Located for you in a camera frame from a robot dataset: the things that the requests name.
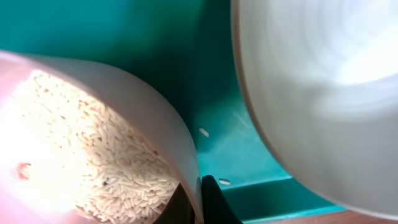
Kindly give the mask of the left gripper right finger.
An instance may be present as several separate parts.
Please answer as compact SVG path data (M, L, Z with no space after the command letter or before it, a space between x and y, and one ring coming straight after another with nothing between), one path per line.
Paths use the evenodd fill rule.
M202 177L201 195L205 224L243 224L232 211L212 175Z

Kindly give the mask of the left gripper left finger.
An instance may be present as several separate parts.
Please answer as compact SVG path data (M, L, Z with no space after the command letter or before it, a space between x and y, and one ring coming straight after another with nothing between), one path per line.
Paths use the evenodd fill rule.
M181 184L153 224L194 224L195 212Z

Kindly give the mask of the pink bowl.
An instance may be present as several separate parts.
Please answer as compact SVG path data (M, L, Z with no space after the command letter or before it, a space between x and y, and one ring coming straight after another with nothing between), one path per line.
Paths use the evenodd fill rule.
M133 123L176 172L198 222L204 223L195 144L183 119L157 90L140 78L107 64L2 50L2 97L27 76L25 73L11 74L18 68L45 70L95 96Z

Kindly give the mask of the rice grains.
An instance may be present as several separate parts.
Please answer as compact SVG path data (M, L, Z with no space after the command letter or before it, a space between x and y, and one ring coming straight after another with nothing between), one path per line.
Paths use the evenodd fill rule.
M153 223L178 185L144 135L108 105L34 70L11 95L32 131L19 179L98 223Z

